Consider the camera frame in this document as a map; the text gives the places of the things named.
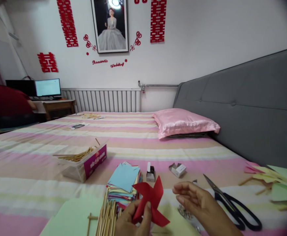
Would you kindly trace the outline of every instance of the gray upholstered headboard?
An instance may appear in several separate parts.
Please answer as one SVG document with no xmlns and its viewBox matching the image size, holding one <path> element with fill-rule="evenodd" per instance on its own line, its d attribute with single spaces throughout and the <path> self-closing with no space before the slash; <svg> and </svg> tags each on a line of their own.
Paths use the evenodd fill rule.
<svg viewBox="0 0 287 236">
<path fill-rule="evenodd" d="M 173 107 L 217 122 L 213 138 L 242 157 L 287 168 L 287 50 L 182 83 Z"/>
</svg>

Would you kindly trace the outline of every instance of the person in red shirt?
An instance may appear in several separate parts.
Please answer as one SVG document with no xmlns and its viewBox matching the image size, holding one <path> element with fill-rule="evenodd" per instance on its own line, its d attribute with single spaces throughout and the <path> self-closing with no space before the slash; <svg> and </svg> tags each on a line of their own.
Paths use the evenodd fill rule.
<svg viewBox="0 0 287 236">
<path fill-rule="evenodd" d="M 0 85 L 0 128 L 13 128 L 37 122 L 30 98 L 19 90 Z"/>
</svg>

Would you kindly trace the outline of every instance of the white radiator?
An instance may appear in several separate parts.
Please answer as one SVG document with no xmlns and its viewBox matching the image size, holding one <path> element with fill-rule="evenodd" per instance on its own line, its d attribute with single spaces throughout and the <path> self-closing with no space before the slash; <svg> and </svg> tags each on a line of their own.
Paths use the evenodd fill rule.
<svg viewBox="0 0 287 236">
<path fill-rule="evenodd" d="M 61 95 L 75 99 L 76 112 L 137 112 L 140 111 L 140 88 L 62 88 Z"/>
</svg>

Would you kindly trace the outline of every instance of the pink striped bed cover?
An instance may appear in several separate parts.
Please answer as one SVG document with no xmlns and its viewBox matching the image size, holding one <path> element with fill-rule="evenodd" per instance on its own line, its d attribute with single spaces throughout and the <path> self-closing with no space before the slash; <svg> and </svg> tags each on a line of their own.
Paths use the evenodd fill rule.
<svg viewBox="0 0 287 236">
<path fill-rule="evenodd" d="M 97 113 L 106 118 L 64 117 L 0 135 L 0 236 L 38 236 L 68 199 L 88 192 L 103 195 L 114 169 L 123 161 L 139 165 L 143 173 L 151 162 L 164 187 L 161 204 L 178 206 L 171 189 L 179 181 L 197 179 L 199 186 L 213 193 L 204 173 L 262 221 L 261 232 L 246 229 L 244 235 L 287 234 L 287 211 L 280 212 L 269 195 L 255 195 L 263 189 L 260 182 L 238 186 L 249 177 L 243 172 L 242 157 L 211 138 L 158 140 L 152 113 Z M 70 129 L 81 122 L 89 125 Z M 87 146 L 88 136 L 109 138 L 108 158 L 81 184 L 63 177 L 51 155 L 67 146 Z M 169 171 L 173 162 L 187 167 L 182 179 Z M 196 220 L 193 224 L 206 235 Z"/>
</svg>

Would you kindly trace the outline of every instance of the plastic box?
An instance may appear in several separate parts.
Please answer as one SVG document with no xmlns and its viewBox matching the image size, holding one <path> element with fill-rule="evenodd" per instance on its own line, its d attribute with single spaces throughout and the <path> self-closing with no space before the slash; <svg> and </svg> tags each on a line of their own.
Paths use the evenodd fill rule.
<svg viewBox="0 0 287 236">
<path fill-rule="evenodd" d="M 54 157 L 57 159 L 58 168 L 63 176 L 69 177 L 71 179 L 75 179 L 75 180 L 78 180 L 84 183 L 91 176 L 91 174 L 95 171 L 95 169 L 100 164 L 103 163 L 103 161 L 107 157 L 106 144 L 108 142 L 108 139 L 106 140 L 102 138 L 97 138 L 97 139 L 101 145 L 98 146 L 98 143 L 96 142 L 95 137 L 91 138 L 90 147 L 96 146 L 97 148 L 93 152 L 91 152 L 89 155 L 84 157 L 82 160 L 80 160 L 79 162 L 72 162 L 72 161 Z M 63 150 L 57 152 L 57 154 L 72 154 L 72 150 L 70 151 L 69 147 L 65 147 Z"/>
</svg>

